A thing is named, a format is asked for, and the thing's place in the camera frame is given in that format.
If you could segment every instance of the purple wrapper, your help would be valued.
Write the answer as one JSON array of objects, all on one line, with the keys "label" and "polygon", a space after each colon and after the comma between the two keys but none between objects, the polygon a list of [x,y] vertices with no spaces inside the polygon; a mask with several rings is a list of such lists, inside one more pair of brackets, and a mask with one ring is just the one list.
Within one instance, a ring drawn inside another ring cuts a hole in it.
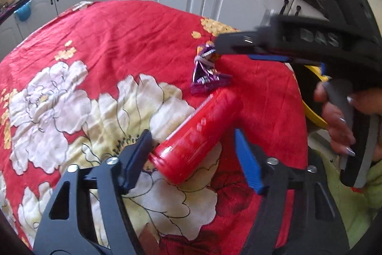
[{"label": "purple wrapper", "polygon": [[191,93],[206,94],[213,90],[228,86],[232,76],[218,72],[214,60],[217,59],[213,44],[205,44],[194,59],[195,68],[192,74]]}]

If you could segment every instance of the metal screw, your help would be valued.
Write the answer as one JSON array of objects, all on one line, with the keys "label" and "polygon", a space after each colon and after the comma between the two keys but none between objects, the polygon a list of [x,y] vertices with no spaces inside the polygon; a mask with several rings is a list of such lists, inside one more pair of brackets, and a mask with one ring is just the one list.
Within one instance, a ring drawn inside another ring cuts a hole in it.
[{"label": "metal screw", "polygon": [[73,172],[76,172],[78,170],[78,165],[76,164],[71,164],[68,166],[68,168],[66,169],[68,172],[70,173],[73,173]]},{"label": "metal screw", "polygon": [[108,165],[116,164],[117,162],[118,162],[117,157],[111,157],[111,158],[106,160],[106,164],[108,164]]},{"label": "metal screw", "polygon": [[276,159],[274,157],[270,157],[267,159],[267,163],[270,165],[278,165],[279,161],[278,161],[278,159]]},{"label": "metal screw", "polygon": [[309,173],[317,173],[317,168],[314,166],[314,165],[308,165],[306,170],[309,172]]}]

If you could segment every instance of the floral bedspread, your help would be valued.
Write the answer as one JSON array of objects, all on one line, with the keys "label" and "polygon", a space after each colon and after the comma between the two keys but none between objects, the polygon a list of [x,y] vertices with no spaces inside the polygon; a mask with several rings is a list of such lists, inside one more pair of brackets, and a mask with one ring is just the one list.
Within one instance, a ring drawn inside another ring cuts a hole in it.
[{"label": "floral bedspread", "polygon": [[[142,1],[81,3],[29,36],[0,63],[0,206],[33,247],[41,215],[72,163],[99,165],[144,129],[162,142],[205,99],[190,94],[198,44],[234,29]],[[283,64],[223,56],[217,68],[244,107],[236,126],[269,156],[307,162],[301,97]],[[139,233],[151,224],[161,254],[238,254],[260,197],[247,186],[233,129],[195,173],[175,186],[150,162],[123,197]],[[108,246],[97,192],[91,193],[99,243]],[[278,245],[286,241],[288,193]]]}]

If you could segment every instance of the red bottle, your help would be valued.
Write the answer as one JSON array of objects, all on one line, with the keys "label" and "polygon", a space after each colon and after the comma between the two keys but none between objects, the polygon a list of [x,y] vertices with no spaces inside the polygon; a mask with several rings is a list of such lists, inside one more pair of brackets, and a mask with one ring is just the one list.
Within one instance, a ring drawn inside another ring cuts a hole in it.
[{"label": "red bottle", "polygon": [[228,89],[217,89],[149,155],[173,184],[185,181],[236,119],[243,104]]}]

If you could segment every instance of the black device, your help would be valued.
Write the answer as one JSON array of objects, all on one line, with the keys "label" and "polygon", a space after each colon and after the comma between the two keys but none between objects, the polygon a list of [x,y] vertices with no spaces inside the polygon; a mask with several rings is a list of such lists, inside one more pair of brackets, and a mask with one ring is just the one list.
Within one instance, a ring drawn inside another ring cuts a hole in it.
[{"label": "black device", "polygon": [[299,16],[273,16],[269,26],[254,32],[220,34],[219,54],[248,54],[272,60],[322,66],[329,101],[338,106],[356,143],[355,157],[342,156],[341,182],[361,188],[371,165],[379,117],[354,110],[347,96],[382,87],[382,38],[367,0],[317,0],[329,21]]}]

